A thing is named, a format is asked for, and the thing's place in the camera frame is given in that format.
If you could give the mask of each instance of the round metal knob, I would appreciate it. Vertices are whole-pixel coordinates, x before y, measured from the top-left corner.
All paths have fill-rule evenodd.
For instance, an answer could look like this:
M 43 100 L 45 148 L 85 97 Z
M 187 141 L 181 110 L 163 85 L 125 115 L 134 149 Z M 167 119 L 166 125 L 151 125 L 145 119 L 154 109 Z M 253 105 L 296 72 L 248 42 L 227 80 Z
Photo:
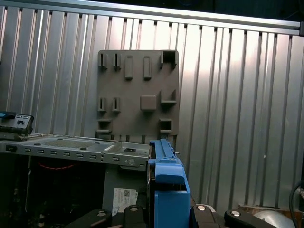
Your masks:
M 241 214 L 240 214 L 239 212 L 237 212 L 237 211 L 232 211 L 231 214 L 232 214 L 233 216 L 235 216 L 235 217 L 241 216 Z
M 198 206 L 197 209 L 201 210 L 201 211 L 204 211 L 206 210 L 206 208 L 204 206 Z

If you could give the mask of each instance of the cable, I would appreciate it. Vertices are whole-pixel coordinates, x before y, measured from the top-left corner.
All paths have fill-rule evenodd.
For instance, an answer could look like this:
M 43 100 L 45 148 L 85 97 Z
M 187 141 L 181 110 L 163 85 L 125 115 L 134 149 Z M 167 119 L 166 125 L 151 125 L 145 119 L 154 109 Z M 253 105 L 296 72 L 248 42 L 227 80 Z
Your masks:
M 49 166 L 46 166 L 46 165 L 43 165 L 41 164 L 40 162 L 38 162 L 38 165 L 44 169 L 47 169 L 47 170 L 66 170 L 66 169 L 69 169 L 69 168 L 72 168 L 73 166 L 75 166 L 75 164 L 72 164 L 72 165 L 68 165 L 68 166 L 64 166 L 64 167 L 49 167 Z
M 290 14 L 288 17 L 284 18 L 283 20 L 286 20 L 286 19 L 292 17 L 293 15 L 295 15 L 295 14 L 297 14 L 297 13 L 301 13 L 301 12 L 300 12 L 300 11 L 294 12 L 294 13 Z
M 295 213 L 294 213 L 294 195 L 295 195 L 295 191 L 302 185 L 304 184 L 304 180 L 301 180 L 299 182 L 297 182 L 297 184 L 293 187 L 293 189 L 291 190 L 290 194 L 289 194 L 289 211 L 290 211 L 290 215 L 291 218 L 294 222 L 294 226 L 295 228 L 298 228 L 298 222 L 295 218 Z

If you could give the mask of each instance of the black plastic part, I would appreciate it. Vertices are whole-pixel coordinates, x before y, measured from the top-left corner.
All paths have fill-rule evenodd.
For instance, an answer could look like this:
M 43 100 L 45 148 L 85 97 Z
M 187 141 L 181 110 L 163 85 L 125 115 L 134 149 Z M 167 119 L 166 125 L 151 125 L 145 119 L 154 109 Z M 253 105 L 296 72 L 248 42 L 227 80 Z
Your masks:
M 106 228 L 111 225 L 112 214 L 104 209 L 95 209 L 65 226 L 65 228 Z
M 13 120 L 16 117 L 16 113 L 13 112 L 0 112 L 0 119 L 10 119 Z
M 235 211 L 240 213 L 240 216 L 236 217 L 231 212 Z M 274 226 L 266 223 L 265 221 L 246 213 L 242 210 L 232 209 L 225 212 L 225 222 L 229 227 L 238 228 L 275 228 Z
M 7 145 L 5 147 L 5 150 L 6 151 L 9 151 L 9 152 L 16 152 L 17 151 L 17 146 L 10 146 L 10 145 Z
M 191 228 L 225 228 L 217 223 L 213 217 L 213 213 L 208 207 L 202 205 L 195 205 L 191 208 Z
M 300 34 L 301 37 L 304 37 L 304 21 L 300 22 Z
M 124 210 L 123 228 L 146 228 L 143 208 L 132 205 Z

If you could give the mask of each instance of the metal sheet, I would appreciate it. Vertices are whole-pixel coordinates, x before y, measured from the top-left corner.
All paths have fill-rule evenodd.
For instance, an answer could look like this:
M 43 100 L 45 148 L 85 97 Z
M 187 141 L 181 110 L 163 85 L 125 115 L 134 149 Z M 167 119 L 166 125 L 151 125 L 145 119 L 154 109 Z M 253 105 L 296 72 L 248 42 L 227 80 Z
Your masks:
M 169 140 L 195 200 L 219 213 L 237 204 L 288 207 L 304 147 L 298 22 L 25 2 L 0 1 L 8 6 L 1 8 L 0 109 L 34 115 L 36 132 L 95 137 L 97 52 L 177 49 L 180 133 Z

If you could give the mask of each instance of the black device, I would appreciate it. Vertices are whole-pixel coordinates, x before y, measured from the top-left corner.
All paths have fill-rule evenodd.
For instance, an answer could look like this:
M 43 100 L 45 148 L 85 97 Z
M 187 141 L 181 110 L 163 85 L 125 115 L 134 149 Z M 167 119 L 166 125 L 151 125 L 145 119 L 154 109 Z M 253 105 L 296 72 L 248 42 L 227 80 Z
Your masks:
M 14 112 L 0 112 L 0 140 L 23 141 L 32 133 L 34 117 Z

